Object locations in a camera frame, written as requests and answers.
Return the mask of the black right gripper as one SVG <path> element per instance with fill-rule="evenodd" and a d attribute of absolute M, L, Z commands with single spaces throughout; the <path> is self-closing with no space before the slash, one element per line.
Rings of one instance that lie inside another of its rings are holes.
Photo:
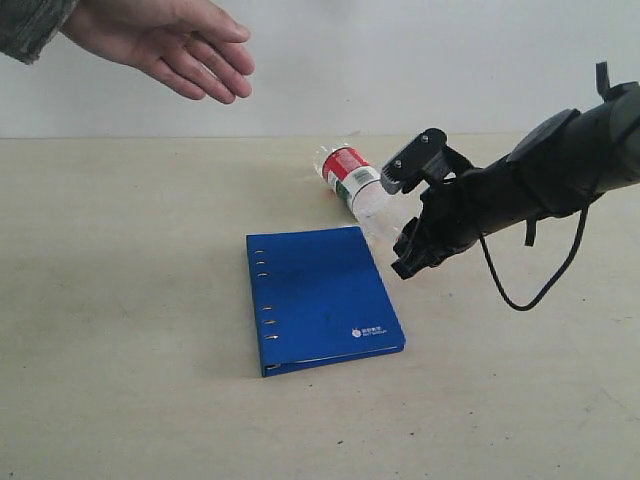
<path fill-rule="evenodd" d="M 427 184 L 420 194 L 422 210 L 401 230 L 394 246 L 392 269 L 401 279 L 410 279 L 425 268 L 439 266 L 449 257 L 469 249 L 476 240 L 457 239 L 455 229 L 469 228 L 460 178 L 474 169 L 471 162 L 444 145 L 415 174 L 410 186 Z"/>

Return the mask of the grey knitted sleeve forearm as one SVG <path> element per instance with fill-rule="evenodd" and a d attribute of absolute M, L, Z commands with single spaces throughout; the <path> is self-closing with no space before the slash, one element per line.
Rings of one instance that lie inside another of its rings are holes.
<path fill-rule="evenodd" d="M 61 30 L 78 0 L 1 0 L 1 53 L 31 65 Z"/>

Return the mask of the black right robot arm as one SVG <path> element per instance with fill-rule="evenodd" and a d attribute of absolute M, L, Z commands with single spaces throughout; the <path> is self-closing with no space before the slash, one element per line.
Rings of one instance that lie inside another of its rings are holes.
<path fill-rule="evenodd" d="M 477 167 L 448 144 L 446 133 L 417 134 L 382 168 L 384 190 L 407 194 L 421 182 L 422 209 L 398 234 L 392 267 L 409 279 L 520 222 L 532 245 L 537 222 L 581 211 L 604 193 L 639 181 L 639 84 L 611 84 L 595 67 L 601 104 L 564 109 L 529 132 L 509 153 Z"/>

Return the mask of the person's open bare hand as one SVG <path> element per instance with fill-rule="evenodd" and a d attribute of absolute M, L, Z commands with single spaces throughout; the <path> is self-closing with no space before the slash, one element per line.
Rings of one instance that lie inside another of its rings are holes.
<path fill-rule="evenodd" d="M 252 93 L 250 31 L 211 1 L 80 1 L 62 33 L 190 100 L 230 105 Z"/>

